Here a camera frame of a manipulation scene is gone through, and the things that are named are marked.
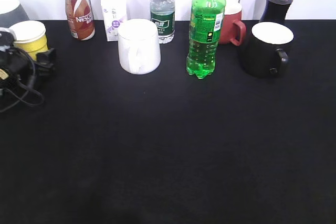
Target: paper cup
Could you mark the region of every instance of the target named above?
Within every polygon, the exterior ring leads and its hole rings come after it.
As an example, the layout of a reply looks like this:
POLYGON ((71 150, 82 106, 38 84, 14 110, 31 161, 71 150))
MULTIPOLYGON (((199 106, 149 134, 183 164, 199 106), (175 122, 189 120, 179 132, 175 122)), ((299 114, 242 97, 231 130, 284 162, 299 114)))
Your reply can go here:
POLYGON ((14 46, 25 50, 33 60, 36 54, 48 51, 46 27, 39 21, 29 20, 10 27, 16 35, 14 46))

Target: black mug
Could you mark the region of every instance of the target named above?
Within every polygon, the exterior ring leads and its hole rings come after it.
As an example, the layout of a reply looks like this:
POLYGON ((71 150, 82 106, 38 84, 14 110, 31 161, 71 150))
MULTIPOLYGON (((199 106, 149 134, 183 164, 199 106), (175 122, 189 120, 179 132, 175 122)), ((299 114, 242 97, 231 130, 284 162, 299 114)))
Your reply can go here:
POLYGON ((283 76, 293 38, 292 31, 283 25, 256 24, 239 54, 242 68, 259 78, 283 76))

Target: table surface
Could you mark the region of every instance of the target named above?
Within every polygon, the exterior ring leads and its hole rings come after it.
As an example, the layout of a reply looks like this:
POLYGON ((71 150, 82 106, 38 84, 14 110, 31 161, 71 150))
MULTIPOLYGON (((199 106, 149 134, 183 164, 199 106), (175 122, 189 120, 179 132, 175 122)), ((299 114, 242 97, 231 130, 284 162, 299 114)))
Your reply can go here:
POLYGON ((102 22, 88 41, 45 24, 46 103, 0 115, 1 223, 336 222, 336 21, 288 21, 290 66, 273 80, 244 73, 233 45, 189 76, 188 22, 143 76, 102 22))

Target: green soda bottle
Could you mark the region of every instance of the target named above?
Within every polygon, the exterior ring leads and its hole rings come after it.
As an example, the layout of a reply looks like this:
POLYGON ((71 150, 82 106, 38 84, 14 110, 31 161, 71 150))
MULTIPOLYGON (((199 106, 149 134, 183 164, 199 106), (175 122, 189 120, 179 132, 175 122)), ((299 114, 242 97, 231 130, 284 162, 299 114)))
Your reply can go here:
POLYGON ((189 29, 187 72, 203 79, 215 70, 225 0, 193 0, 189 29))

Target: white mug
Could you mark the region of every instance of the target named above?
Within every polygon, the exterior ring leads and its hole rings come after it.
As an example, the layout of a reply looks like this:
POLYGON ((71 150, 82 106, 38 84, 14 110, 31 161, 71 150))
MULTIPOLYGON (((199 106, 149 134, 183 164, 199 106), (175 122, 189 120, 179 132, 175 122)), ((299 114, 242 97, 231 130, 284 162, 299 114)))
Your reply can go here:
POLYGON ((131 19, 118 28, 118 50, 121 67, 132 74, 154 71, 161 62, 159 34, 147 19, 131 19))

